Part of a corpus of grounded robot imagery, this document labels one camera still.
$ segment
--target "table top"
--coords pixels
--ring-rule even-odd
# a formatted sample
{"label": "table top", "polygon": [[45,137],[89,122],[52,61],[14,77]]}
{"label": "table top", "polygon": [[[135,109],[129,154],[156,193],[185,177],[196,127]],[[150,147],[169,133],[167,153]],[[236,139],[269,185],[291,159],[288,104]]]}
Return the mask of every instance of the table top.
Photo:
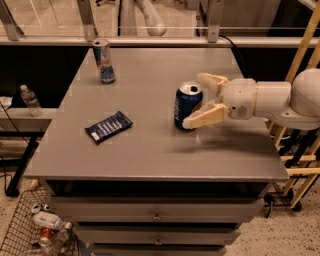
{"label": "table top", "polygon": [[[260,118],[175,128],[175,92],[198,72],[241,77],[230,49],[115,48],[101,84],[90,50],[25,176],[66,180],[275,182],[288,178]],[[204,90],[204,102],[210,93]],[[96,145],[89,127],[118,110],[133,126]]]}

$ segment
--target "glass panel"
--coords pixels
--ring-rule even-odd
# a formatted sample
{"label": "glass panel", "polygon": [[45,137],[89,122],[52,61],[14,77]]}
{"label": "glass panel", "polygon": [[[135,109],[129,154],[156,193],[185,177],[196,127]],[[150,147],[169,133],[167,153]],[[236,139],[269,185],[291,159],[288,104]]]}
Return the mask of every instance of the glass panel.
{"label": "glass panel", "polygon": [[220,33],[232,36],[303,36],[312,10],[301,2],[225,0]]}
{"label": "glass panel", "polygon": [[82,36],[76,0],[6,0],[26,36]]}
{"label": "glass panel", "polygon": [[122,0],[121,3],[102,1],[99,7],[94,2],[91,4],[99,36],[139,38],[197,36],[197,8],[190,5],[188,7],[183,1]]}

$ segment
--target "floor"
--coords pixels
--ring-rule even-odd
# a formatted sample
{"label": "floor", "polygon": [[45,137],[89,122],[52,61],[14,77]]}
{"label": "floor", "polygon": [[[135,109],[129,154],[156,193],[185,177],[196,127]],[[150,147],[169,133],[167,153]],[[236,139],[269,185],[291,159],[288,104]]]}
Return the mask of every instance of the floor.
{"label": "floor", "polygon": [[[4,178],[0,179],[0,244],[12,219],[19,198],[6,197]],[[22,179],[20,193],[29,189],[30,180]],[[320,191],[319,182],[301,200],[301,212],[275,208],[265,218],[265,211],[251,222],[240,226],[241,235],[230,246],[226,256],[318,256],[320,255]]]}

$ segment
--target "bottle cap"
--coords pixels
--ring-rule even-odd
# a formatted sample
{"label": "bottle cap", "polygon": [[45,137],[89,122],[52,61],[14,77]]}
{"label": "bottle cap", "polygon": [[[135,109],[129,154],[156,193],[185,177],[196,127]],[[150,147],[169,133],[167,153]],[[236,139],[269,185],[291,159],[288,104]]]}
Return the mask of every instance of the bottle cap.
{"label": "bottle cap", "polygon": [[28,87],[27,87],[25,84],[23,84],[23,85],[20,86],[20,89],[21,89],[22,91],[25,91],[25,90],[28,89]]}

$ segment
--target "drawer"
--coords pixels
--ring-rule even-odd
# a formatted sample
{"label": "drawer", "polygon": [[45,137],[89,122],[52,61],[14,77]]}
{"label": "drawer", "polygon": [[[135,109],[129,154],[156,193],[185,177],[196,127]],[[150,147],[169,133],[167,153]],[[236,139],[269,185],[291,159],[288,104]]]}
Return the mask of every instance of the drawer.
{"label": "drawer", "polygon": [[48,204],[71,222],[233,222],[250,221],[263,199],[101,199],[52,197]]}
{"label": "drawer", "polygon": [[96,256],[222,256],[224,247],[94,245]]}
{"label": "drawer", "polygon": [[240,235],[238,229],[181,225],[75,226],[74,232],[85,243],[145,245],[227,245]]}

